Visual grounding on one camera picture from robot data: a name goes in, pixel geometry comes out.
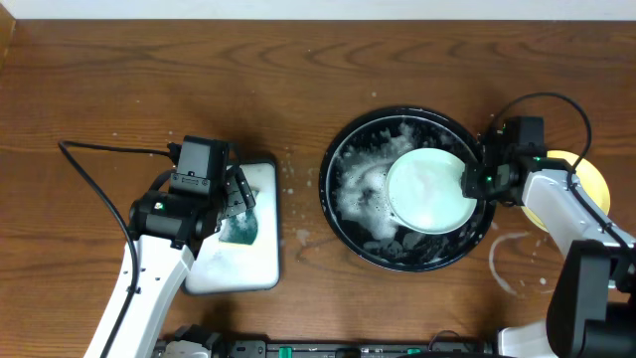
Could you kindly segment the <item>green sponge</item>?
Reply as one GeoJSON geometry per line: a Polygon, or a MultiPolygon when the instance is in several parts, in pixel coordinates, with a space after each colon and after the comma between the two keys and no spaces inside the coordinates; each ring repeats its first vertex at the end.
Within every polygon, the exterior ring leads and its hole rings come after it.
{"type": "Polygon", "coordinates": [[[247,210],[222,221],[220,242],[251,246],[258,233],[258,221],[253,210],[247,210]]]}

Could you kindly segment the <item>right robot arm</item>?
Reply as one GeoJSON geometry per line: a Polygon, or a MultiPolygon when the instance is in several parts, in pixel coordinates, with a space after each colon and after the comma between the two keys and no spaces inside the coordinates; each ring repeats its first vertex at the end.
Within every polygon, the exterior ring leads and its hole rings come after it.
{"type": "Polygon", "coordinates": [[[468,198],[528,208],[565,257],[546,319],[502,329],[499,355],[635,358],[635,302],[608,300],[610,288],[635,293],[635,240],[593,203],[565,160],[470,162],[461,187],[468,198]]]}

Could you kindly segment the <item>yellow plate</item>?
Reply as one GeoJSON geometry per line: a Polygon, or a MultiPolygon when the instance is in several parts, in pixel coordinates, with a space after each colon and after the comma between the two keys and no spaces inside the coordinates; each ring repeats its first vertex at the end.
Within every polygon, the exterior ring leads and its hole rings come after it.
{"type": "MultiPolygon", "coordinates": [[[[563,150],[549,150],[545,156],[533,158],[532,173],[524,187],[522,210],[537,227],[545,232],[549,228],[543,219],[556,214],[558,219],[579,218],[579,226],[585,226],[591,220],[585,216],[567,182],[568,169],[578,159],[574,153],[563,150]]],[[[589,206],[595,205],[594,211],[607,216],[610,210],[610,191],[601,172],[587,159],[582,159],[575,167],[571,182],[589,206]]]]}

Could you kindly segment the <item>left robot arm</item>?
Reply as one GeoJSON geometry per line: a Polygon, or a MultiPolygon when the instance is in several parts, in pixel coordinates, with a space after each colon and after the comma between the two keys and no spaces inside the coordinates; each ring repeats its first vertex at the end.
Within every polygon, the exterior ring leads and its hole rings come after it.
{"type": "Polygon", "coordinates": [[[169,240],[143,235],[138,262],[124,250],[117,283],[86,357],[149,357],[179,289],[194,295],[270,289],[280,276],[276,170],[272,163],[241,169],[255,192],[255,207],[221,222],[195,255],[169,240]]]}

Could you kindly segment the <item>light green plate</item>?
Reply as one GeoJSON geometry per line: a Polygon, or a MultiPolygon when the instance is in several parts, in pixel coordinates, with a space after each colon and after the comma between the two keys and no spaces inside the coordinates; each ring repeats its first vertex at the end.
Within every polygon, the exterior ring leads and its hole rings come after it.
{"type": "Polygon", "coordinates": [[[450,233],[473,215],[477,200],[461,189],[465,163],[436,148],[412,150],[391,166],[386,196],[395,219],[428,235],[450,233]]]}

